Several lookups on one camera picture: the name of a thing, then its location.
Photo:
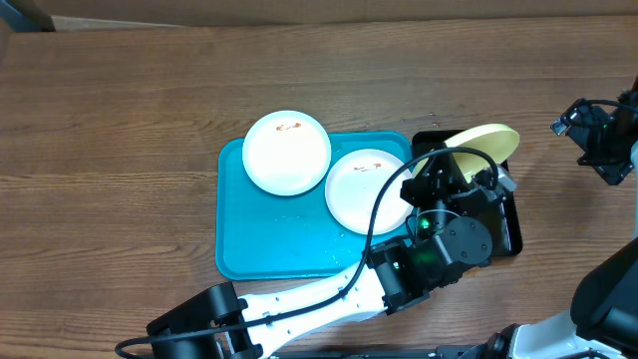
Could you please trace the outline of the yellow plate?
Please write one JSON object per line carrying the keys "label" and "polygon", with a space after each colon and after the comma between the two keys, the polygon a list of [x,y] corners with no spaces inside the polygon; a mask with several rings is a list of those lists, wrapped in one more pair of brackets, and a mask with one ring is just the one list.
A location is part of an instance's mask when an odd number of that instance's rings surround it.
{"label": "yellow plate", "polygon": [[[519,133],[504,124],[487,124],[464,131],[429,131],[419,132],[413,136],[413,157],[433,149],[466,147],[489,155],[498,165],[505,162],[519,144]],[[453,158],[461,172],[463,184],[469,184],[472,177],[488,168],[486,160],[470,154],[453,154]]]}

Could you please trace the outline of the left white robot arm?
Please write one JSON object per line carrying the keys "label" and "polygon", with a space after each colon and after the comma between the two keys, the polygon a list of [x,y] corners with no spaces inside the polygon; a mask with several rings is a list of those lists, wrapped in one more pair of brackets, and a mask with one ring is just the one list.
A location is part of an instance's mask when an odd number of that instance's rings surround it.
{"label": "left white robot arm", "polygon": [[418,209],[414,229],[366,243],[359,262],[304,286],[238,296],[212,286],[147,327],[157,358],[268,358],[288,342],[341,322],[393,314],[457,282],[494,256],[508,255],[507,233],[486,216],[506,215],[516,184],[503,167],[464,174],[468,153],[422,160],[397,197]]}

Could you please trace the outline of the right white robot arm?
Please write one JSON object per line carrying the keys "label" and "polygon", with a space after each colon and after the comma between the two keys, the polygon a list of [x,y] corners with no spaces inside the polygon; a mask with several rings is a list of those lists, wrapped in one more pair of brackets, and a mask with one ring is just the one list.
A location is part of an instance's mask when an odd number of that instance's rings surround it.
{"label": "right white robot arm", "polygon": [[[576,100],[552,125],[582,150],[577,160],[609,185],[637,172],[637,86],[615,101]],[[455,358],[635,358],[637,240],[579,283],[570,309],[535,324],[511,324]]]}

